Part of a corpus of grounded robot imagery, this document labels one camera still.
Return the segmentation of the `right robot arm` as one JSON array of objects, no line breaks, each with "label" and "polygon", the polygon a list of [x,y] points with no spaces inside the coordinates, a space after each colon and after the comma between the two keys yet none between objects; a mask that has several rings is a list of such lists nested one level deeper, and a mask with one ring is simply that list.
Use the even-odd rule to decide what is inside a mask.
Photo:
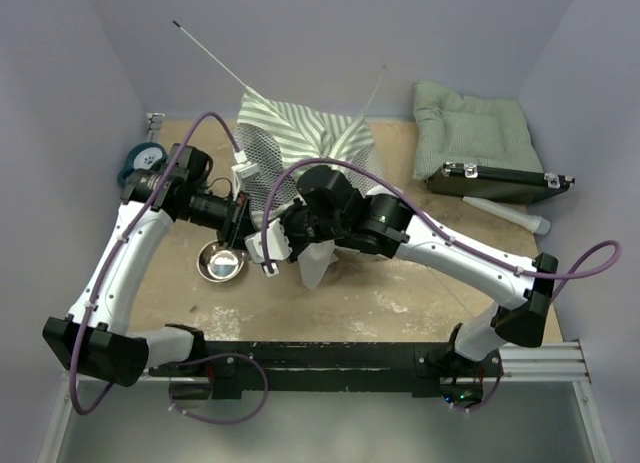
[{"label": "right robot arm", "polygon": [[297,164],[297,201],[275,219],[295,256],[330,242],[365,254],[433,268],[489,296],[492,306],[457,325],[432,358],[459,376],[511,343],[543,342],[556,258],[504,253],[432,219],[379,176],[353,164],[312,159]]}]

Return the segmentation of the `green striped pet tent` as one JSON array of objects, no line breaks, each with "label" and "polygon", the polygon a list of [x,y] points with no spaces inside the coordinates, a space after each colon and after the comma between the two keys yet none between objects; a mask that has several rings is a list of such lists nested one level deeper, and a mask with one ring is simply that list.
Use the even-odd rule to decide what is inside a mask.
[{"label": "green striped pet tent", "polygon": [[[259,173],[244,180],[250,195],[251,217],[261,227],[269,193],[277,178],[294,163],[311,158],[346,161],[383,178],[374,137],[361,113],[357,117],[321,112],[313,108],[268,99],[247,87],[236,119],[235,140],[248,162]],[[274,218],[293,203],[299,194],[295,182],[307,166],[295,170],[277,190],[269,217]],[[344,168],[341,171],[361,194],[366,195],[377,183]],[[337,261],[333,243],[311,244],[302,252],[300,273],[303,285],[315,289],[329,266]]]}]

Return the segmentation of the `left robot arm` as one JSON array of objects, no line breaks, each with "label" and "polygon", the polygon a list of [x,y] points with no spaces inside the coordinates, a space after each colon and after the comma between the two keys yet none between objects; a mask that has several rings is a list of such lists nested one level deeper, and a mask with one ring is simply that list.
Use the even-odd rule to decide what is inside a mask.
[{"label": "left robot arm", "polygon": [[244,249],[255,231],[248,194],[232,188],[209,192],[213,160],[174,144],[151,168],[136,169],[122,189],[108,244],[82,294],[62,318],[49,318],[42,336],[68,371],[123,387],[148,368],[173,363],[185,375],[207,363],[202,337],[180,325],[148,336],[130,332],[130,316],[142,279],[159,244],[178,220],[210,228],[225,247]]}]

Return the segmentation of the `white tent pole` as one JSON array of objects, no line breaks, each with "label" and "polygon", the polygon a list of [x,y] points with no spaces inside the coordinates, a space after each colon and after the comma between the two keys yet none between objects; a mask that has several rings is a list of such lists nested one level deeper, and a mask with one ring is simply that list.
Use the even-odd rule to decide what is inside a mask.
[{"label": "white tent pole", "polygon": [[364,107],[362,108],[362,110],[359,113],[359,118],[364,118],[366,116],[371,104],[375,100],[376,95],[377,95],[377,93],[379,91],[379,88],[380,88],[380,86],[382,84],[382,81],[384,79],[384,76],[385,76],[385,73],[386,73],[386,69],[387,69],[386,64],[383,64],[381,66],[380,72],[378,74],[378,78],[377,78],[376,84],[375,84],[373,90],[371,91],[370,96],[369,96],[366,104],[364,105]]},{"label": "white tent pole", "polygon": [[195,44],[208,58],[210,58],[217,66],[219,66],[231,78],[233,78],[243,88],[248,87],[247,83],[245,83],[234,71],[232,71],[223,61],[221,61],[211,50],[209,50],[199,39],[197,39],[183,25],[181,25],[177,20],[171,20],[171,22],[182,34],[184,34],[193,44]]}]

